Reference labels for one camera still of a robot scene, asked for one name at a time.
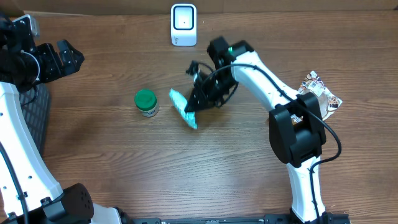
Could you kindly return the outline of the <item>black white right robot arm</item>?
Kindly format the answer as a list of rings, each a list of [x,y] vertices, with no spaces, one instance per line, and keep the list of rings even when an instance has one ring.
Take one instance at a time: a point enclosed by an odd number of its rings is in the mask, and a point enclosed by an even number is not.
[[[223,37],[210,42],[207,53],[214,63],[210,73],[192,61],[186,73],[193,77],[193,90],[185,113],[223,106],[244,85],[263,104],[269,114],[269,142],[287,166],[292,190],[288,215],[266,215],[264,223],[349,223],[347,215],[326,211],[322,202],[319,166],[326,132],[336,133],[322,119],[318,99],[313,93],[300,94],[274,75],[258,53],[242,40],[233,45]]]

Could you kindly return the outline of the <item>teal wipes pack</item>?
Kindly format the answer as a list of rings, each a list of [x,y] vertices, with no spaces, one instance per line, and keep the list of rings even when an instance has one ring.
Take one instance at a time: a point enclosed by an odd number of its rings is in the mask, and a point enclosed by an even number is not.
[[[170,100],[180,114],[182,119],[188,124],[192,129],[198,129],[196,117],[194,112],[185,112],[185,108],[188,104],[187,99],[178,91],[171,89],[169,91]]]

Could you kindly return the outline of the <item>green lid jar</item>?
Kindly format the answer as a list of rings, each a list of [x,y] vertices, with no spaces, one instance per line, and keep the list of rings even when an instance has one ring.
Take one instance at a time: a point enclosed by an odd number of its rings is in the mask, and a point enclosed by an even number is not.
[[[134,102],[141,114],[147,118],[155,116],[159,111],[157,97],[152,90],[139,90],[134,97]]]

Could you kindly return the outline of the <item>white brown snack bag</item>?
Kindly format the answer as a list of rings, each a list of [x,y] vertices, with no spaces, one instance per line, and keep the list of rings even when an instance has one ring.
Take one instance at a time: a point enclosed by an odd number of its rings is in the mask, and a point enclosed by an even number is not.
[[[298,92],[301,95],[313,93],[319,102],[322,120],[328,119],[343,103],[324,84],[315,71],[311,71],[302,81]]]

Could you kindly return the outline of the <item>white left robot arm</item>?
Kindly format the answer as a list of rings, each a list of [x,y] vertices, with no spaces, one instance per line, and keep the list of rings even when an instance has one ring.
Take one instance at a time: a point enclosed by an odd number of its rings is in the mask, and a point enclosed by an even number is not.
[[[67,40],[36,45],[34,18],[1,15],[1,194],[6,223],[130,223],[116,207],[93,203],[86,187],[61,188],[23,117],[19,95],[80,70],[83,54]]]

